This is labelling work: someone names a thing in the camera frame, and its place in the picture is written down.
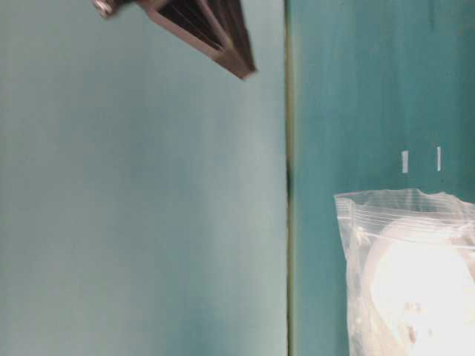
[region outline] light blue wall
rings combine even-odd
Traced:
[[[291,0],[289,15],[293,351],[345,356],[345,263],[333,194],[414,187],[475,201],[475,3]]]
[[[284,26],[242,83],[139,9],[0,0],[0,355],[286,354]]]

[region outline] clear plastic bag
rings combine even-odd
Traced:
[[[475,353],[475,205],[416,189],[335,196],[351,356]]]

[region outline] white mark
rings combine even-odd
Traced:
[[[402,173],[409,173],[409,151],[402,151]]]
[[[442,170],[442,148],[437,146],[437,171]]]

